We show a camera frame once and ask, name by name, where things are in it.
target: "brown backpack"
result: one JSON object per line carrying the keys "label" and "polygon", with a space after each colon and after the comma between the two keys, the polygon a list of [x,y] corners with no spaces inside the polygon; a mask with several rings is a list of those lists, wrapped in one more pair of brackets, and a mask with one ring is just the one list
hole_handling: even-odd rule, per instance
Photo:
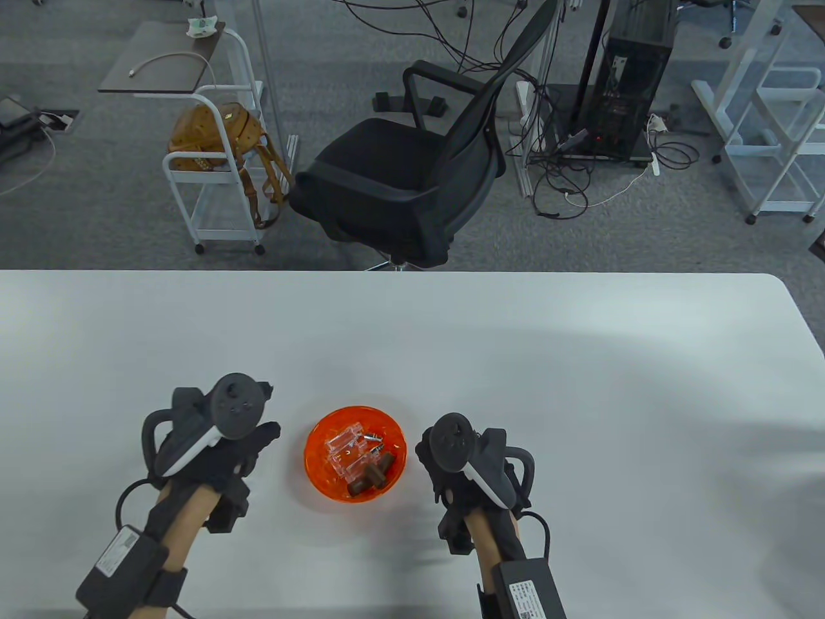
{"label": "brown backpack", "polygon": [[[276,222],[281,214],[281,208],[286,203],[286,198],[281,191],[281,183],[275,175],[274,163],[284,175],[290,187],[295,182],[290,170],[286,167],[284,160],[272,148],[272,140],[266,131],[261,127],[261,123],[255,116],[249,113],[240,103],[225,103],[218,106],[218,111],[224,119],[224,128],[232,146],[235,163],[238,166],[238,173],[243,183],[243,192],[249,199],[249,210],[252,213],[252,220],[258,229],[268,228]],[[251,150],[255,150],[261,158],[266,170],[266,181],[263,184],[263,192],[270,202],[278,205],[276,215],[264,221],[257,208],[257,190],[252,184],[249,171],[243,165],[243,155]],[[215,124],[215,115],[212,110],[205,105],[199,105],[187,110],[177,120],[172,137],[169,140],[168,152],[195,151],[202,153],[223,152],[224,145],[220,139],[218,127]],[[215,168],[225,165],[224,159],[173,159],[172,166],[176,170],[186,172],[212,172]]]}

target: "black office chair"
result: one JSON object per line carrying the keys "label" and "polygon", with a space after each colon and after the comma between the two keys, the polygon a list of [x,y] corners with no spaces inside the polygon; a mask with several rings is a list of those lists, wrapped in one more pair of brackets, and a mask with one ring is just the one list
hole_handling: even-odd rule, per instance
{"label": "black office chair", "polygon": [[[290,204],[335,241],[363,243],[389,257],[371,271],[435,267],[453,236],[505,169],[495,110],[504,81],[548,30],[558,0],[545,0],[487,83],[419,60],[404,71],[415,126],[370,118],[332,142],[295,176]],[[427,131],[415,77],[473,94],[446,135]]]}

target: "white plug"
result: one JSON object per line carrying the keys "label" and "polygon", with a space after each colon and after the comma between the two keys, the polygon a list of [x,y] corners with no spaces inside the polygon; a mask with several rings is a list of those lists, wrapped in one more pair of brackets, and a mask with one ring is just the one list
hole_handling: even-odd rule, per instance
{"label": "white plug", "polygon": [[656,114],[650,115],[648,129],[651,131],[655,131],[656,133],[667,133],[667,125],[665,125],[665,121],[662,120],[661,116],[658,116]]}

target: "black glove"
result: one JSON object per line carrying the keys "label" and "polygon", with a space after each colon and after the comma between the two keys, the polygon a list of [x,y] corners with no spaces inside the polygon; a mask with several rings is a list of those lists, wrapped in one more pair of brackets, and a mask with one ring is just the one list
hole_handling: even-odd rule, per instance
{"label": "black glove", "polygon": [[237,441],[222,438],[214,447],[207,447],[173,475],[172,490],[191,489],[205,484],[220,494],[220,500],[206,521],[210,533],[229,533],[238,518],[247,515],[249,488],[243,483],[255,468],[258,454],[281,435],[275,422],[262,423]]}
{"label": "black glove", "polygon": [[[493,531],[499,551],[504,560],[525,559],[524,549],[512,524],[510,513],[498,507],[475,482],[467,479],[464,473],[448,473],[436,464],[430,448],[430,432],[427,428],[421,437],[421,442],[415,446],[418,460],[427,469],[432,481],[432,490],[436,496],[436,503],[440,500],[447,508],[447,513],[438,525],[438,536],[447,542],[452,555],[468,555],[474,548],[473,539],[469,534],[464,518],[476,508],[481,508]],[[516,506],[512,509],[516,518],[521,511],[530,506],[530,500],[521,489],[515,468],[505,462],[504,471],[507,478],[516,489]],[[446,491],[449,490],[451,502],[447,501]]]}
{"label": "black glove", "polygon": [[207,447],[192,458],[172,479],[206,484],[222,494],[232,480],[252,472],[258,454],[280,435],[281,426],[270,421],[262,423],[251,434],[237,441],[222,438],[217,445]]}

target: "dark tabletop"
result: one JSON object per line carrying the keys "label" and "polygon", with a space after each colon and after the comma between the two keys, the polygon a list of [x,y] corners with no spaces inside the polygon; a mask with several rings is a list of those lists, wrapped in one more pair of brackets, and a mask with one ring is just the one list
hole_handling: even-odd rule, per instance
{"label": "dark tabletop", "polygon": [[106,75],[98,92],[162,92],[190,94],[195,91],[206,63],[194,56],[169,56],[154,60],[129,77],[130,69],[143,61],[170,52],[195,52],[207,60],[212,58],[215,46],[223,34],[225,24],[218,22],[212,36],[192,39],[186,36],[185,22],[144,21],[132,40]]}
{"label": "dark tabletop", "polygon": [[808,28],[825,43],[825,7],[815,4],[795,4],[794,12],[802,17]]}

